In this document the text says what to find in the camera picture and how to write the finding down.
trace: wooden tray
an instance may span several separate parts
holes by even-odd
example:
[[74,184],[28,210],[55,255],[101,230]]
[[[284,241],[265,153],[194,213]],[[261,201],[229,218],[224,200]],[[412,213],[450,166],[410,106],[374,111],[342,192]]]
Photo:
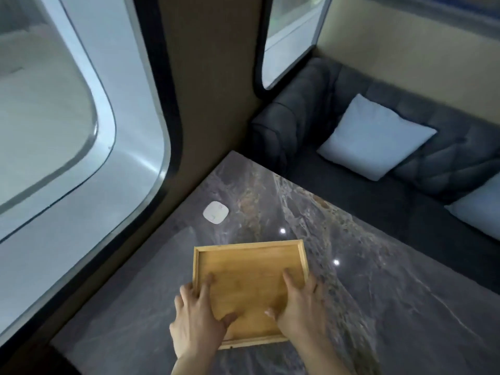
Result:
[[286,306],[282,272],[288,268],[296,285],[309,276],[304,244],[300,240],[241,243],[195,247],[192,283],[199,293],[203,280],[214,274],[210,288],[212,311],[217,319],[236,312],[221,349],[285,341],[276,323],[264,314]]

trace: sofa armrest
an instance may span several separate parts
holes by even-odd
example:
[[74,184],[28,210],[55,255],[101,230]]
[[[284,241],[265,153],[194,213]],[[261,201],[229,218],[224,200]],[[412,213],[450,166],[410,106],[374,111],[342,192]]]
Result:
[[329,115],[341,65],[313,58],[249,124],[246,155],[284,174],[311,129]]

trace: light blue pillow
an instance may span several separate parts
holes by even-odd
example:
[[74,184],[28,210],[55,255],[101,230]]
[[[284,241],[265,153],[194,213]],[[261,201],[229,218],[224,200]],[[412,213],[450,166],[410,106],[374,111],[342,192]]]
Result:
[[406,121],[358,94],[317,153],[376,181],[434,134],[436,130]]
[[459,220],[500,240],[500,173],[445,208]]

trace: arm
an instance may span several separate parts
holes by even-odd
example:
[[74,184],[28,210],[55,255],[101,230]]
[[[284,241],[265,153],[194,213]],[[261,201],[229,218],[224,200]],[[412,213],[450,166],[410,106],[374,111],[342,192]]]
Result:
[[281,315],[272,309],[266,314],[296,348],[309,375],[348,375],[327,336],[322,284],[309,274],[304,288],[299,290],[287,271],[283,278],[288,289],[286,308]]
[[199,297],[192,293],[192,285],[180,287],[180,295],[174,302],[176,320],[170,324],[170,334],[177,361],[172,375],[205,375],[222,343],[229,325],[236,320],[236,314],[216,320],[210,306],[209,276],[202,285]]

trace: gray marble tabletop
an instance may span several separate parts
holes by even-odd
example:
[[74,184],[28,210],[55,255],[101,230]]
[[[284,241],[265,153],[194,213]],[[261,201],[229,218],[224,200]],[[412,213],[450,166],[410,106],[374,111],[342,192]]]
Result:
[[[214,225],[211,201],[229,208]],[[83,374],[168,374],[194,246],[303,239],[353,373],[498,374],[500,296],[231,152],[53,339]],[[304,374],[293,347],[220,351],[220,374]]]

